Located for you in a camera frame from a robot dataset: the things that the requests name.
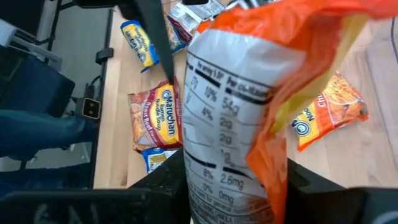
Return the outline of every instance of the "yellow packaging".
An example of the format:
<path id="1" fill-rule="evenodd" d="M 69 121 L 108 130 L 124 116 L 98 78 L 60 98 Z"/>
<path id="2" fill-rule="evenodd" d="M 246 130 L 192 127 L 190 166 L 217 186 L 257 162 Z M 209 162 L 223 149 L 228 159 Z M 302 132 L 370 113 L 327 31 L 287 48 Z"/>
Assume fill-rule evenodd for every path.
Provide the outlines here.
<path id="1" fill-rule="evenodd" d="M 154 89 L 129 95 L 135 150 L 182 146 L 179 93 L 178 84 L 164 81 Z"/>

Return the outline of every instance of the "noodle packet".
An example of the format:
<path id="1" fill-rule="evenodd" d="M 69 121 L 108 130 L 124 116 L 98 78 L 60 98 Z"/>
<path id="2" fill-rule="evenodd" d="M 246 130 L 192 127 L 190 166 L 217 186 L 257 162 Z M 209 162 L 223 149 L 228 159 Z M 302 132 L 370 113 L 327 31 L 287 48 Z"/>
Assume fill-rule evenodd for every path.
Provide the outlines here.
<path id="1" fill-rule="evenodd" d="M 159 147 L 144 150 L 142 156 L 144 157 L 148 174 L 162 165 L 162 163 L 177 152 L 177 150 L 178 149 L 165 150 Z"/>
<path id="2" fill-rule="evenodd" d="M 182 50 L 186 44 L 182 42 L 169 19 L 164 16 L 166 29 L 169 34 L 170 48 L 172 53 Z M 159 63 L 159 56 L 156 53 L 154 45 L 150 42 L 148 35 L 140 25 L 139 21 L 126 21 L 120 26 L 122 33 L 129 42 L 130 47 L 137 53 L 139 60 L 144 65 L 141 72 L 146 71 Z"/>
<path id="3" fill-rule="evenodd" d="M 184 162 L 194 223 L 283 223 L 285 128 L 390 0 L 231 2 L 187 50 Z"/>
<path id="4" fill-rule="evenodd" d="M 134 150 L 182 146 L 180 88 L 177 79 L 174 82 L 129 94 Z"/>
<path id="5" fill-rule="evenodd" d="M 171 8 L 168 18 L 185 43 L 192 40 L 196 28 L 205 21 L 224 10 L 224 5 L 217 0 L 209 0 L 206 4 L 184 5 L 180 2 Z"/>
<path id="6" fill-rule="evenodd" d="M 335 72 L 326 88 L 293 120 L 292 127 L 298 135 L 297 150 L 303 151 L 339 127 L 368 118 L 362 96 L 339 72 Z"/>

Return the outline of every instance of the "person's leg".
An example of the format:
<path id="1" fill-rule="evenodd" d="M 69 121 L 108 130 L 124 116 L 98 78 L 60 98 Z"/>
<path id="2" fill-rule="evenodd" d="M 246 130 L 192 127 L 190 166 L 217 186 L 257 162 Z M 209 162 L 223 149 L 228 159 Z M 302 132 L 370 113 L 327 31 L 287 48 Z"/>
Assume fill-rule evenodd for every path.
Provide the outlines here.
<path id="1" fill-rule="evenodd" d="M 16 190 L 82 189 L 87 187 L 90 174 L 90 163 L 0 172 L 0 196 Z"/>
<path id="2" fill-rule="evenodd" d="M 94 140 L 98 125 L 76 117 L 0 110 L 0 157 L 29 160 L 40 149 Z"/>

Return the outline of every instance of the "black cable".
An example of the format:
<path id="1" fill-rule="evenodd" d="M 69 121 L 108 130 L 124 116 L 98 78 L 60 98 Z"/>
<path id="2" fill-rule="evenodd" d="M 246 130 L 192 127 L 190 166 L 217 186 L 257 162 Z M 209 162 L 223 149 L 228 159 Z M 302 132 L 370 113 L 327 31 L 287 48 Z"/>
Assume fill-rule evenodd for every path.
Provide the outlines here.
<path id="1" fill-rule="evenodd" d="M 393 17 L 392 21 L 391 21 L 391 33 L 390 33 L 390 36 L 391 36 L 392 50 L 394 51 L 394 55 L 396 56 L 396 61 L 398 63 L 397 46 L 396 46 L 396 42 L 394 40 L 394 26 L 395 26 L 395 23 L 396 23 L 396 18 Z"/>

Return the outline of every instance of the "wooden desk surface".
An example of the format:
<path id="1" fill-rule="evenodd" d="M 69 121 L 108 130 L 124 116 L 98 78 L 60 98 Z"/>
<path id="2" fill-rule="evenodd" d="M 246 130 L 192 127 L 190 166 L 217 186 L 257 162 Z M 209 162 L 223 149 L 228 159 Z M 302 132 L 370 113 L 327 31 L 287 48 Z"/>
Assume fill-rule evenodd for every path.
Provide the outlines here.
<path id="1" fill-rule="evenodd" d="M 176 1 L 163 0 L 163 3 L 168 12 Z M 140 73 L 142 65 L 120 30 L 124 21 L 115 8 L 110 40 L 114 57 L 108 60 L 104 83 L 94 188 L 128 187 L 146 175 L 142 156 L 132 150 L 127 94 L 148 90 L 165 80 L 160 65 Z M 398 118 L 394 113 L 398 106 L 393 105 L 392 97 L 394 90 L 397 91 L 394 85 L 398 76 L 393 71 L 398 71 L 398 64 L 392 61 L 395 58 L 387 38 L 386 27 L 390 23 L 370 22 L 340 68 L 340 72 L 362 93 L 371 118 L 365 123 L 357 122 L 330 133 L 302 153 L 295 150 L 297 137 L 287 128 L 289 157 L 345 187 L 398 187 L 395 160 L 398 156 L 398 135 L 395 134 Z M 185 54 L 183 50 L 174 55 L 180 86 L 185 74 Z"/>

